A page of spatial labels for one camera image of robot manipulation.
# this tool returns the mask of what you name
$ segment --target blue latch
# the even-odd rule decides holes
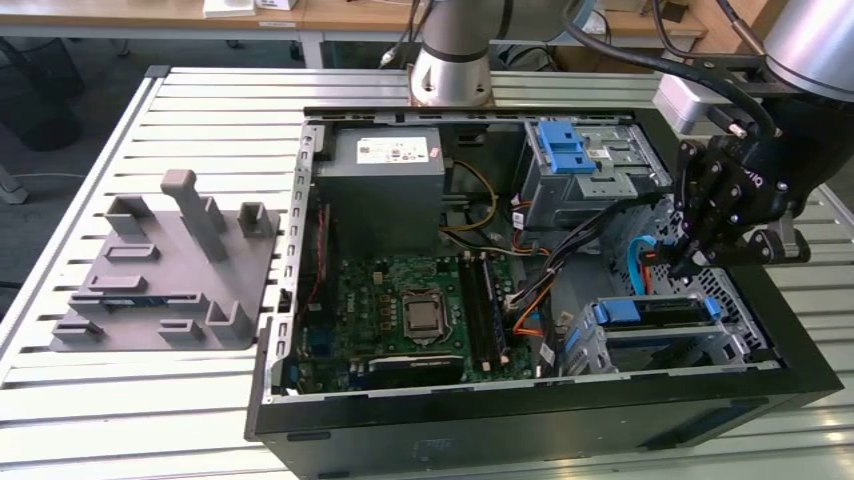
[[[708,311],[711,319],[720,320],[720,318],[723,317],[723,311],[720,310],[720,304],[718,303],[718,300],[715,300],[712,297],[706,297],[703,303],[706,304],[706,310]]]
[[[599,305],[607,310],[612,323],[634,323],[640,321],[640,313],[632,300],[602,300]]]
[[[608,323],[608,314],[604,308],[602,308],[602,305],[596,304],[592,306],[592,314],[596,316],[596,323],[599,325]]]
[[[592,173],[596,164],[587,158],[584,142],[568,122],[539,122],[539,140],[551,159],[554,173]]]
[[[578,343],[578,339],[580,338],[580,336],[582,331],[576,328],[566,341],[566,345],[563,346],[563,353],[567,353],[572,349],[572,347]]]

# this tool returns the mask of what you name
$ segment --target wooden desk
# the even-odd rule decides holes
[[[293,10],[257,9],[252,17],[203,18],[204,0],[2,0],[0,24],[261,29],[261,22],[289,22],[299,28],[307,1]]]
[[[301,28],[365,32],[400,32],[405,28],[409,8],[381,0],[308,0]],[[606,12],[615,37],[656,37],[652,17],[631,12]],[[664,21],[674,37],[702,37],[706,26],[688,12],[680,23]]]
[[[305,66],[323,68],[324,41],[393,42],[408,7],[381,0],[300,0],[289,11],[257,9],[252,17],[203,18],[204,0],[0,0],[0,35],[67,38],[296,40]],[[660,48],[650,17],[607,12],[612,43]],[[666,22],[674,43],[688,50],[706,27],[688,13]],[[499,43],[540,43],[503,41]],[[578,45],[563,34],[550,45]]]

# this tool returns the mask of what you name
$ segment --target white label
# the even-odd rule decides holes
[[[548,348],[548,345],[546,345],[546,342],[543,342],[543,345],[539,347],[539,356],[542,357],[543,360],[546,360],[548,365],[554,366],[555,351],[551,348]]]
[[[524,230],[524,213],[512,212],[512,228]]]
[[[259,27],[296,28],[293,22],[257,22]]]
[[[136,305],[136,303],[133,303],[133,300],[125,300],[121,298],[104,299],[103,304],[104,305]]]
[[[596,150],[596,149],[587,150],[587,156],[590,158],[611,158],[611,154],[607,148],[603,148],[602,150]]]
[[[357,143],[356,163],[425,163],[425,137],[363,138]]]

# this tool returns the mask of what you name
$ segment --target blue cable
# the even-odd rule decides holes
[[[638,265],[638,250],[640,244],[646,243],[650,247],[655,246],[655,237],[652,235],[640,235],[631,239],[628,248],[626,249],[626,270],[628,270],[628,281],[635,295],[644,295],[643,278],[640,277],[640,265]]]

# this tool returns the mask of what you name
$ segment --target motherboard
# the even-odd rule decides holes
[[[304,326],[303,390],[531,378],[530,347],[504,336],[512,289],[502,256],[341,261],[333,314]]]

